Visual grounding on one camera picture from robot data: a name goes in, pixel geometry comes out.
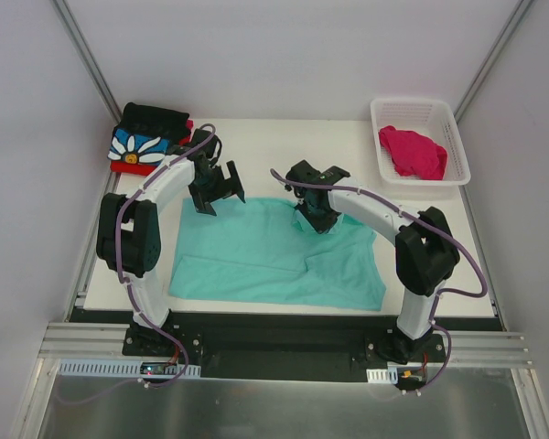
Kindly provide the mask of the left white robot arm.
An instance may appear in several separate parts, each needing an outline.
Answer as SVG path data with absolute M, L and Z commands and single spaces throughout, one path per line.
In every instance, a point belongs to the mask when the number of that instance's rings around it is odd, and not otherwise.
M 102 198 L 96 255 L 116 272 L 132 305 L 133 320 L 148 327 L 143 343 L 157 356 L 168 354 L 176 337 L 163 326 L 170 308 L 156 272 L 162 250 L 159 214 L 185 189 L 199 214 L 216 216 L 212 204 L 221 199 L 235 196 L 245 201 L 235 163 L 226 163 L 228 176 L 219 165 L 221 149 L 215 126 L 205 123 L 187 145 L 170 146 L 136 189 Z

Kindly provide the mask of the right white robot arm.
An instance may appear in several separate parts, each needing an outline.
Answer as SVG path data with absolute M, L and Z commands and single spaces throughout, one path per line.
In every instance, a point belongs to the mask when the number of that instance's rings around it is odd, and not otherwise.
M 408 219 L 390 200 L 356 187 L 356 180 L 338 166 L 321 172 L 302 160 L 291 167 L 285 180 L 285 189 L 298 200 L 296 209 L 316 232 L 330 231 L 345 215 L 393 245 L 403 302 L 392 332 L 382 337 L 375 352 L 398 364 L 417 359 L 433 333 L 437 291 L 460 260 L 457 247 L 441 236 L 451 233 L 443 212 L 431 207 Z

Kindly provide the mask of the teal t shirt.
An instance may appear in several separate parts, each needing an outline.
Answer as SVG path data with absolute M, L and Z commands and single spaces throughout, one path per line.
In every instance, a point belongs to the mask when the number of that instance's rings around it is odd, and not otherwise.
M 363 311 L 382 307 L 375 232 L 340 216 L 319 234 L 283 198 L 218 202 L 215 216 L 182 204 L 170 295 Z

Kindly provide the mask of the white plastic basket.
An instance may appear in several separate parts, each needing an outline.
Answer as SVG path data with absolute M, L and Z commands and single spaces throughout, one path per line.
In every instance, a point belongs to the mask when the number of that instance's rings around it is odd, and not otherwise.
M 394 190 L 462 187 L 471 173 L 454 114 L 446 102 L 390 97 L 371 101 L 379 173 Z

